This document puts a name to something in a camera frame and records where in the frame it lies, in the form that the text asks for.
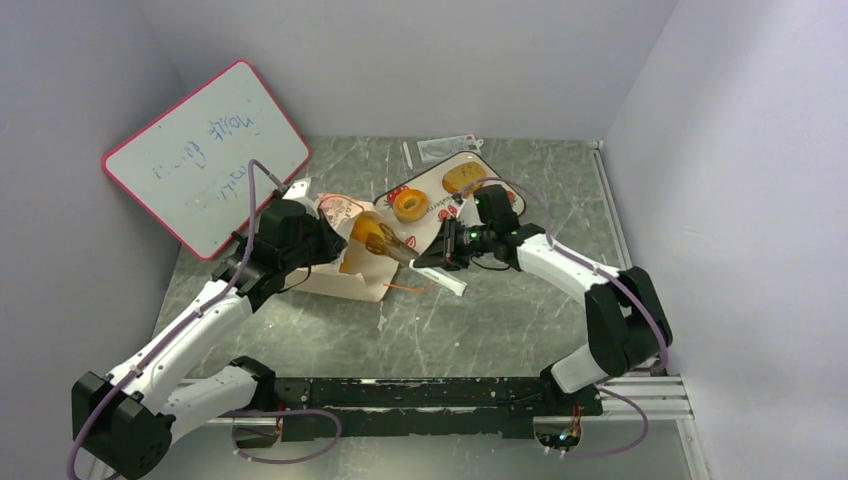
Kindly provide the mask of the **aluminium frame rail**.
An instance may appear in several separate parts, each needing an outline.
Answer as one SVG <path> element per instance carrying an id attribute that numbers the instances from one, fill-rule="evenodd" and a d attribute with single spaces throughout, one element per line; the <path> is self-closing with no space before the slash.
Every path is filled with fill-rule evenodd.
<path id="1" fill-rule="evenodd" d="M 663 361 L 673 335 L 649 274 L 632 264 L 610 185 L 596 142 L 587 148 L 595 168 L 604 204 L 603 218 L 616 250 L 602 262 L 613 267 L 615 281 L 602 277 L 593 287 L 587 304 L 591 348 L 613 369 L 613 392 L 622 395 L 615 404 L 636 402 L 651 420 L 691 420 L 694 414 L 682 379 L 667 374 Z"/>

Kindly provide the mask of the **pink framed whiteboard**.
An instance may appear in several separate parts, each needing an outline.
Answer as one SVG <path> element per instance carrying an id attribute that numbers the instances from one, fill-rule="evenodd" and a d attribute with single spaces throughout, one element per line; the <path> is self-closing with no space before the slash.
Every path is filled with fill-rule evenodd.
<path id="1" fill-rule="evenodd" d="M 238 60 L 101 160 L 104 173 L 200 259 L 248 220 L 248 163 L 292 178 L 311 149 L 257 70 Z"/>

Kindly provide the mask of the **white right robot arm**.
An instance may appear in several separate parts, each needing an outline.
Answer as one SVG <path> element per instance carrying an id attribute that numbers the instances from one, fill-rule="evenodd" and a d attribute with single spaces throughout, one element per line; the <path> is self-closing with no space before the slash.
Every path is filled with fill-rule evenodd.
<path id="1" fill-rule="evenodd" d="M 576 403 L 578 390 L 620 377 L 652 357 L 667 363 L 673 334 L 644 269 L 597 263 L 542 227 L 521 224 L 501 185 L 476 190 L 467 203 L 476 209 L 478 223 L 443 219 L 436 238 L 410 265 L 459 271 L 490 254 L 511 269 L 550 283 L 584 308 L 585 341 L 541 374 L 548 381 L 539 398 L 548 412 L 565 413 Z"/>

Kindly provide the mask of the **yellow fake bread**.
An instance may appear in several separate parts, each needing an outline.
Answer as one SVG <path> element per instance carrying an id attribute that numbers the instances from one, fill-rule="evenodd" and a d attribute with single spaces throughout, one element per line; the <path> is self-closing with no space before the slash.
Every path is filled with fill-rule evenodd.
<path id="1" fill-rule="evenodd" d="M 442 176 L 442 187 L 450 193 L 456 194 L 467 185 L 486 177 L 483 166 L 476 161 L 469 161 L 457 165 L 446 171 Z"/>

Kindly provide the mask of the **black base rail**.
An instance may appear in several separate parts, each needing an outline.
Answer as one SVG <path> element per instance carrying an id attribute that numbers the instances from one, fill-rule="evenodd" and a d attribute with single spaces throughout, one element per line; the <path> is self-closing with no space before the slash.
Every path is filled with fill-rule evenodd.
<path id="1" fill-rule="evenodd" d="M 543 419 L 600 416 L 593 386 L 562 393 L 538 377 L 417 379 L 279 377 L 277 404 L 286 411 L 327 411 L 282 423 L 285 441 L 342 437 L 495 435 L 532 439 Z"/>

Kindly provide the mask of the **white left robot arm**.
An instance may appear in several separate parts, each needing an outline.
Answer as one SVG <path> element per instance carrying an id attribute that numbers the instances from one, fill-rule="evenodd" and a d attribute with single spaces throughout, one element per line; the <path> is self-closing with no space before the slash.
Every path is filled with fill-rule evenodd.
<path id="1" fill-rule="evenodd" d="M 261 416 L 276 409 L 273 370 L 243 356 L 213 377 L 180 384 L 212 346 L 283 292 L 292 272 L 335 261 L 347 242 L 326 217 L 296 200 L 274 199 L 236 234 L 237 251 L 158 336 L 107 375 L 82 375 L 73 385 L 74 443 L 67 475 L 86 450 L 116 476 L 139 479 L 193 430 L 231 411 Z"/>

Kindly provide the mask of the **orange fake bread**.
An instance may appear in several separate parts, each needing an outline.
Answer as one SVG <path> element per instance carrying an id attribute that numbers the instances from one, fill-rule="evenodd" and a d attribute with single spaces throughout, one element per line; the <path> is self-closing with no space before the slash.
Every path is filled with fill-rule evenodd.
<path id="1" fill-rule="evenodd" d="M 362 243 L 373 255 L 399 259 L 395 249 L 398 242 L 395 232 L 370 213 L 363 213 L 357 217 L 351 230 L 351 238 Z"/>

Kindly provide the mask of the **white pen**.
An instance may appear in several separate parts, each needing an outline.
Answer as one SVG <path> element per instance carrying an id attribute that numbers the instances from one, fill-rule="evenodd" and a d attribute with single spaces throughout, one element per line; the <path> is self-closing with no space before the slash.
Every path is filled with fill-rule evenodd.
<path id="1" fill-rule="evenodd" d="M 410 150 L 409 150 L 408 143 L 406 141 L 402 142 L 402 148 L 403 148 L 403 152 L 404 152 L 404 156 L 405 156 L 405 160 L 406 160 L 406 164 L 407 164 L 408 168 L 413 169 L 414 167 L 413 167 L 413 162 L 412 162 L 412 158 L 411 158 L 411 153 L 410 153 Z"/>

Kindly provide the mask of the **strawberry pattern tray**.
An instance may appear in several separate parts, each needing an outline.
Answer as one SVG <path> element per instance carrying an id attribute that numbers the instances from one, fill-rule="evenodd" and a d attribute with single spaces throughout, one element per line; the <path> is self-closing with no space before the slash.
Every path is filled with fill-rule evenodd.
<path id="1" fill-rule="evenodd" d="M 465 226 L 478 224 L 480 219 L 476 207 L 473 205 L 472 195 L 467 194 L 463 203 L 457 204 L 452 199 L 453 194 L 446 192 L 442 187 L 442 176 L 446 171 L 469 161 L 479 162 L 486 171 L 486 177 L 475 181 L 479 188 L 494 183 L 494 179 L 498 176 L 496 171 L 480 155 L 464 151 L 377 196 L 374 201 L 376 211 L 386 217 L 399 238 L 418 253 L 424 252 L 429 247 L 441 231 L 442 220 L 449 216 L 457 217 Z M 421 190 L 429 198 L 429 208 L 426 215 L 414 223 L 401 223 L 396 219 L 392 210 L 395 197 L 400 191 L 406 189 Z"/>

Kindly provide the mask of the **clear plastic package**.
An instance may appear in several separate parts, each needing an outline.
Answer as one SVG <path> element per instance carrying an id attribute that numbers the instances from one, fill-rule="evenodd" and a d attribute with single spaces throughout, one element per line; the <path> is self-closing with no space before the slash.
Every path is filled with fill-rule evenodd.
<path id="1" fill-rule="evenodd" d="M 480 153 L 483 145 L 484 140 L 476 138 L 473 134 L 417 142 L 419 156 L 423 163 L 437 163 L 463 151 Z"/>

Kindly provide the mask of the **ring doughnut fake bread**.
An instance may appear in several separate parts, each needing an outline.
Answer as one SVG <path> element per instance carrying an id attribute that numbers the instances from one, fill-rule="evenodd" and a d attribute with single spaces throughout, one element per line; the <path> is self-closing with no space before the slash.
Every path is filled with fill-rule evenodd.
<path id="1" fill-rule="evenodd" d="M 421 220 L 428 208 L 428 196 L 418 189 L 400 191 L 392 204 L 393 213 L 401 223 L 414 223 Z"/>

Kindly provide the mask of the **metal tongs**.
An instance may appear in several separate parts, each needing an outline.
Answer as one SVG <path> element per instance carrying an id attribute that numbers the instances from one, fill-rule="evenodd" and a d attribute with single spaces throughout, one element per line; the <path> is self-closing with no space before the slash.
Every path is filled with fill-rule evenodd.
<path id="1" fill-rule="evenodd" d="M 401 266 L 410 268 L 413 272 L 427 278 L 438 284 L 441 287 L 444 287 L 450 290 L 456 296 L 462 297 L 467 288 L 467 284 L 453 275 L 439 269 L 435 268 L 424 268 L 424 267 L 415 267 L 414 262 L 418 259 L 419 254 L 405 242 L 401 241 L 398 238 L 398 242 L 396 243 L 395 249 L 399 254 L 399 259 L 395 260 Z"/>

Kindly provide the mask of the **white paper bag orange handles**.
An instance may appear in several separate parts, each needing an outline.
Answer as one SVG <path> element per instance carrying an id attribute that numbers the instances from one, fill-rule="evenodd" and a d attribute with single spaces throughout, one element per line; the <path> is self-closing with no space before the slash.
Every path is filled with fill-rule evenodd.
<path id="1" fill-rule="evenodd" d="M 321 194 L 316 200 L 316 206 L 334 230 L 347 241 L 348 246 L 341 257 L 330 264 L 295 270 L 286 277 L 284 287 L 349 300 L 380 301 L 389 288 L 397 286 L 393 280 L 402 266 L 389 257 L 369 253 L 362 243 L 351 238 L 351 230 L 359 215 L 370 213 L 395 232 L 389 220 L 377 212 L 373 204 L 341 194 Z M 347 274 L 339 272 L 345 257 L 350 261 Z"/>

